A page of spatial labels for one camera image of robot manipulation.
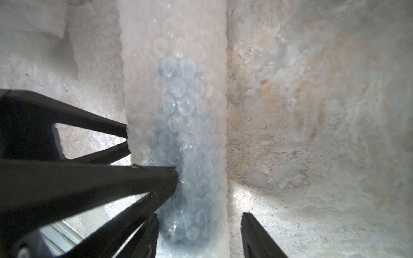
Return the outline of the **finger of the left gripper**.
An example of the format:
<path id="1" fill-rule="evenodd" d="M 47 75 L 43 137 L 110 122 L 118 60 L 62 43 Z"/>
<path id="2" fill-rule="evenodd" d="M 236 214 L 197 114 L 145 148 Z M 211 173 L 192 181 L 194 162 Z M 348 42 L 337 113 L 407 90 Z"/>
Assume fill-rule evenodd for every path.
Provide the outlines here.
<path id="1" fill-rule="evenodd" d="M 27 90 L 1 89 L 1 159 L 67 162 L 56 124 L 126 139 L 126 125 Z"/>
<path id="2" fill-rule="evenodd" d="M 49 258 L 39 229 L 59 220 L 140 194 L 140 200 L 65 254 L 113 258 L 174 193 L 170 167 L 1 161 L 1 257 Z"/>

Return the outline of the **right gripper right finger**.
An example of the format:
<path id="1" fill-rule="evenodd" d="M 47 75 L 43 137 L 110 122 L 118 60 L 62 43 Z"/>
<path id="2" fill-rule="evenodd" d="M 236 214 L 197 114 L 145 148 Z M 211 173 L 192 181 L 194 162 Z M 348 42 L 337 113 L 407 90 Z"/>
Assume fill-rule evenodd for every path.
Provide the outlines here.
<path id="1" fill-rule="evenodd" d="M 253 214 L 243 213 L 241 233 L 245 258 L 287 258 Z"/>

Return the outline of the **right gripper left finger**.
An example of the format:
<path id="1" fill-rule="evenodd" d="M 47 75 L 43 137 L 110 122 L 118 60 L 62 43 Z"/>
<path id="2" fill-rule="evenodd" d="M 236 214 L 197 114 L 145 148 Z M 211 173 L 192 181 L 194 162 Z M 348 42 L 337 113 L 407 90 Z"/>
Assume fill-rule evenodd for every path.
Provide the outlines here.
<path id="1" fill-rule="evenodd" d="M 158 236 L 159 220 L 154 213 L 143 223 L 117 258 L 155 258 Z"/>

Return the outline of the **blue ribbed vase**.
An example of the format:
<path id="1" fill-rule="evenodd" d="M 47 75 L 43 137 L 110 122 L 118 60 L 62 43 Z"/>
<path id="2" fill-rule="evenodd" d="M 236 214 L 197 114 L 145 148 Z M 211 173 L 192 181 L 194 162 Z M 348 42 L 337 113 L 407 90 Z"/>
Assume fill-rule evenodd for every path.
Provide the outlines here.
<path id="1" fill-rule="evenodd" d="M 206 76 L 207 68 L 190 59 L 163 58 L 158 69 L 161 102 L 150 163 L 178 173 L 174 195 L 159 210 L 161 233 L 172 244 L 205 244 L 218 224 L 223 189 Z"/>

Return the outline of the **clear bubble wrap sheet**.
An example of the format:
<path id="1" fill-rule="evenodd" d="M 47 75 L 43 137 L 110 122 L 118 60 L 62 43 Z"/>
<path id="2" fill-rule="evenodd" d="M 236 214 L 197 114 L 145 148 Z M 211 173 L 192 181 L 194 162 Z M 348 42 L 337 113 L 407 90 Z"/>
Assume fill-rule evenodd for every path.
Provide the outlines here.
<path id="1" fill-rule="evenodd" d="M 1 28 L 63 38 L 67 1 L 1 1 Z"/>

